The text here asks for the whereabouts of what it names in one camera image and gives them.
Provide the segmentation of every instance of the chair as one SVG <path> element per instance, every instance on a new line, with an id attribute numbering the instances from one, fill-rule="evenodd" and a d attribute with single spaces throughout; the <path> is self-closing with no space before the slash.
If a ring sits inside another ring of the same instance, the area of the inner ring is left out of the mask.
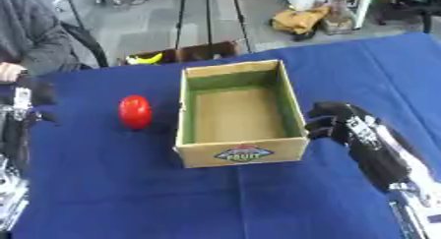
<path id="1" fill-rule="evenodd" d="M 402 20 L 421 16 L 423 31 L 432 31 L 432 17 L 441 16 L 441 0 L 395 0 L 394 3 L 379 6 L 377 22 L 386 25 L 389 20 Z"/>
<path id="2" fill-rule="evenodd" d="M 71 34 L 76 40 L 82 43 L 94 56 L 100 68 L 108 67 L 107 57 L 105 52 L 98 42 L 94 39 L 90 32 L 71 24 L 62 22 L 61 27 Z"/>

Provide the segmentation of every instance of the floor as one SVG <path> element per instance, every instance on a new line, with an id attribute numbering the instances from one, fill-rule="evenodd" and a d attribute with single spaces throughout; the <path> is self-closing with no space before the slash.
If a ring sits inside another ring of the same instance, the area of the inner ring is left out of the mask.
<path id="1" fill-rule="evenodd" d="M 95 0 L 75 0 L 86 27 L 107 53 L 111 64 L 128 54 L 163 50 L 174 46 L 176 22 L 180 0 L 147 0 L 143 4 L 132 5 L 134 0 L 123 0 L 120 6 L 98 5 Z M 232 0 L 213 0 L 212 16 L 214 40 L 237 40 L 241 52 L 245 51 L 242 32 L 236 20 Z M 368 38 L 399 34 L 419 30 L 418 22 L 392 22 L 387 26 L 377 26 L 369 19 L 361 30 L 351 34 L 325 35 L 319 32 L 313 39 L 294 42 L 289 34 L 272 30 L 268 19 L 286 8 L 284 0 L 240 0 L 246 27 L 254 51 L 285 46 L 317 44 L 341 40 Z M 60 19 L 74 23 L 67 2 L 59 6 L 64 12 L 57 12 Z M 441 21 L 435 20 L 433 35 L 441 39 Z M 181 46 L 207 42 L 205 0 L 188 0 L 184 17 Z M 91 54 L 75 44 L 82 61 L 94 65 Z"/>

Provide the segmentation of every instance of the cardboard box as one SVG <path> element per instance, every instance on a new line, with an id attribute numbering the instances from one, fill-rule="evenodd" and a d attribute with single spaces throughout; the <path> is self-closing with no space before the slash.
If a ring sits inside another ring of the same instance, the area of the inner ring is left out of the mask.
<path id="1" fill-rule="evenodd" d="M 223 41 L 213 44 L 213 52 L 215 57 L 228 58 L 236 56 L 238 53 L 237 43 L 234 41 Z M 177 62 L 194 62 L 194 61 L 203 61 L 203 60 L 211 60 L 212 57 L 209 54 L 209 45 L 196 45 L 196 46 L 187 46 L 179 49 L 169 48 L 162 51 L 155 51 L 149 53 L 139 53 L 130 55 L 131 57 L 137 56 L 143 59 L 149 59 L 156 56 L 159 53 L 162 53 L 162 58 L 157 64 L 169 64 L 169 63 L 177 63 Z M 118 65 L 129 65 L 126 61 L 126 58 L 118 59 Z"/>
<path id="2" fill-rule="evenodd" d="M 175 149 L 185 167 L 300 160 L 304 120 L 279 60 L 189 68 Z"/>

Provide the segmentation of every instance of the metal robotic hand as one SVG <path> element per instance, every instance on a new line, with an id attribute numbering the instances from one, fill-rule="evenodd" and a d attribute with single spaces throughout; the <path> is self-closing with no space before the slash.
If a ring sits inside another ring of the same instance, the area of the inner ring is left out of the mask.
<path id="1" fill-rule="evenodd" d="M 441 235 L 441 184 L 406 140 L 365 110 L 341 102 L 318 102 L 306 125 L 312 140 L 331 138 L 348 147 L 367 179 L 389 199 L 407 239 Z"/>
<path id="2" fill-rule="evenodd" d="M 10 238 L 12 227 L 28 205 L 28 130 L 38 120 L 54 117 L 34 107 L 54 104 L 51 87 L 21 75 L 12 93 L 0 96 L 0 239 Z"/>

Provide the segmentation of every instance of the yellow banana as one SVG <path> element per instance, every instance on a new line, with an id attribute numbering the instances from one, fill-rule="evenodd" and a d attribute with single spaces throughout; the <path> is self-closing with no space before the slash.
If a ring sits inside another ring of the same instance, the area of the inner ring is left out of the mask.
<path id="1" fill-rule="evenodd" d="M 159 62 L 162 59 L 162 56 L 163 56 L 162 53 L 159 53 L 152 58 L 146 58 L 146 59 L 140 58 L 138 56 L 135 56 L 135 57 L 127 56 L 126 61 L 130 65 L 137 65 L 137 64 L 150 64 L 150 65 L 152 65 L 152 64 Z"/>

